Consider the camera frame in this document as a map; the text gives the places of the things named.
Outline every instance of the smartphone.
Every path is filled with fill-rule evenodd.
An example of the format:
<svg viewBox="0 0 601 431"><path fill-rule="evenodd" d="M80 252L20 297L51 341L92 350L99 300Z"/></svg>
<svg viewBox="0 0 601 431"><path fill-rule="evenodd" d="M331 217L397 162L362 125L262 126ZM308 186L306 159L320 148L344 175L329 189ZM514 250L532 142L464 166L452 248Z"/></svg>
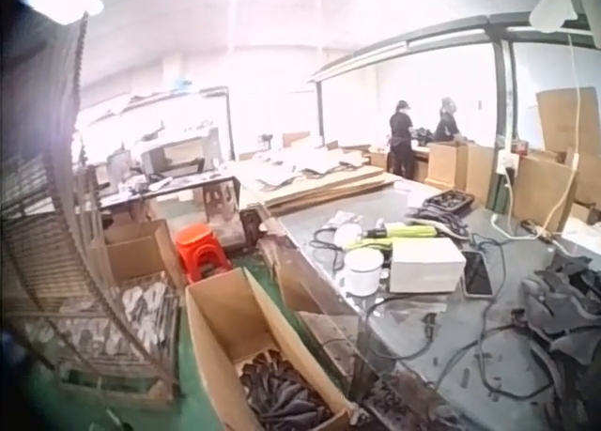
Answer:
<svg viewBox="0 0 601 431"><path fill-rule="evenodd" d="M484 255L478 251L462 253L466 258L466 267L461 277L463 295L466 298L491 299L493 290Z"/></svg>

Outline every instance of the black tray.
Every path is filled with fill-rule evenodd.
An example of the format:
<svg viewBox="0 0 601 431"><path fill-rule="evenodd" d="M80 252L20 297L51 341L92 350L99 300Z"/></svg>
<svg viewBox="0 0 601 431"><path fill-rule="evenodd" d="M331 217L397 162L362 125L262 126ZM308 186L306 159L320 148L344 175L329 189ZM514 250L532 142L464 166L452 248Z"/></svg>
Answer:
<svg viewBox="0 0 601 431"><path fill-rule="evenodd" d="M449 190L424 201L424 206L431 206L439 210L459 215L470 208L474 195L459 190Z"/></svg>

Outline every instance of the wall outlet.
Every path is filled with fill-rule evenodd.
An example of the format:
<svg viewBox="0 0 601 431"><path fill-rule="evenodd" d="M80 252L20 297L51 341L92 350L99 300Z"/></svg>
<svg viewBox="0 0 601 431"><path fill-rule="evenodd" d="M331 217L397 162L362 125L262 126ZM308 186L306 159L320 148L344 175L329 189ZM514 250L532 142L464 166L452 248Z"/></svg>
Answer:
<svg viewBox="0 0 601 431"><path fill-rule="evenodd" d="M517 174L517 167L519 166L519 155L502 149L499 151L499 157L497 158L497 174L504 176L508 169L513 169Z"/></svg>

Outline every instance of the white box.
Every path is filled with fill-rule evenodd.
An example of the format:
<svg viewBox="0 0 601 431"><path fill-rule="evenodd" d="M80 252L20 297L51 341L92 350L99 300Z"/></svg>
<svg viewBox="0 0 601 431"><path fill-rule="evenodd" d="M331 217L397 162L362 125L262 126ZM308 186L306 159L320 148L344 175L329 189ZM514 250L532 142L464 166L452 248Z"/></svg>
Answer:
<svg viewBox="0 0 601 431"><path fill-rule="evenodd" d="M451 239L396 239L393 243L390 291L454 292L466 258Z"/></svg>

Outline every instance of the wire rack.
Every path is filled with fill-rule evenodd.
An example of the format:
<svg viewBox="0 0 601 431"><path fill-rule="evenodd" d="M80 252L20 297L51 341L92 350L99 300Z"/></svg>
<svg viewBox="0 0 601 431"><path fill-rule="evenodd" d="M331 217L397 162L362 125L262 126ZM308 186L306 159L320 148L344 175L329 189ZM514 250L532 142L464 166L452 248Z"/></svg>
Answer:
<svg viewBox="0 0 601 431"><path fill-rule="evenodd" d="M173 386L177 296L166 293L157 313L157 326L168 335L160 345L145 344L125 311L123 284L113 279L98 186L90 176L93 170L87 166L85 149L78 162L72 162L85 27L55 25L24 12L15 29L12 44L2 54L3 62L20 57L3 72L2 85L4 319L20 337L41 347L58 371L67 366L97 377L157 377ZM34 35L37 47L43 49L32 53L25 38L18 39L27 34ZM150 282L168 285L160 273L131 280L139 286ZM69 308L69 302L88 307ZM66 326L77 320L97 324L102 320L118 333L125 349L110 356L90 349L96 347L82 344L75 338L80 333Z"/></svg>

